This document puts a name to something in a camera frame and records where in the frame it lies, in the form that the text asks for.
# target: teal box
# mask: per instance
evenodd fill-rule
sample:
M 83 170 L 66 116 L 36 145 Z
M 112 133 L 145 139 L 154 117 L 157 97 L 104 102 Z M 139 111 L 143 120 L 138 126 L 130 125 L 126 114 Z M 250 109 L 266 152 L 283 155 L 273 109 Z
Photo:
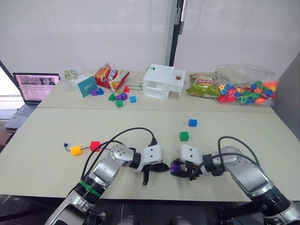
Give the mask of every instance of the teal box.
M 84 73 L 72 79 L 71 83 L 82 97 L 89 95 L 90 90 L 98 88 L 94 76 L 89 73 Z

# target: red snack bag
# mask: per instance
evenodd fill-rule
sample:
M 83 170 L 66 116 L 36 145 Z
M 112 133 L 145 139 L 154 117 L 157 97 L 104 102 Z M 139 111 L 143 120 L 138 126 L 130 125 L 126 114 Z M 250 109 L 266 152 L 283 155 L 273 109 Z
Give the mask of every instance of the red snack bag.
M 112 69 L 108 63 L 95 73 L 96 83 L 102 87 L 110 88 L 113 92 L 118 90 L 129 76 L 130 71 Z

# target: green band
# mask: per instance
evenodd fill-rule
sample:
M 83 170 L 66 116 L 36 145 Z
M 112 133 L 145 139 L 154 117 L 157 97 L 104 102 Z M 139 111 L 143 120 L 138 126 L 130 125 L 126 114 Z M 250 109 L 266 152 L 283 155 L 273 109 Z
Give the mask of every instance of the green band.
M 85 183 L 83 180 L 80 180 L 79 183 L 85 188 L 85 190 L 87 192 L 92 193 L 93 195 L 97 196 L 98 198 L 100 198 L 101 194 L 99 192 L 97 192 L 95 189 L 93 189 L 92 186 L 88 185 L 87 183 Z

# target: green snack bag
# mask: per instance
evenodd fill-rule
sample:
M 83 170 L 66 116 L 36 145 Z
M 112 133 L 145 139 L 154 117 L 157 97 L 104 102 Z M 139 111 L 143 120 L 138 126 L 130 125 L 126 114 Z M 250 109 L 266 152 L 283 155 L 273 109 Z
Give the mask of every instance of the green snack bag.
M 190 74 L 189 81 L 190 88 L 187 89 L 187 92 L 190 95 L 205 98 L 216 98 L 221 96 L 215 73 Z

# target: laptop keyboard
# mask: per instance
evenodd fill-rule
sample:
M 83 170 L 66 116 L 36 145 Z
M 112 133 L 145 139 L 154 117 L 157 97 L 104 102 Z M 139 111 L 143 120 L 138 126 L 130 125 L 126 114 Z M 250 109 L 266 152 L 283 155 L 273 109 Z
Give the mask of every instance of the laptop keyboard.
M 18 110 L 16 115 L 29 116 L 36 108 L 37 108 L 36 105 L 24 105 Z

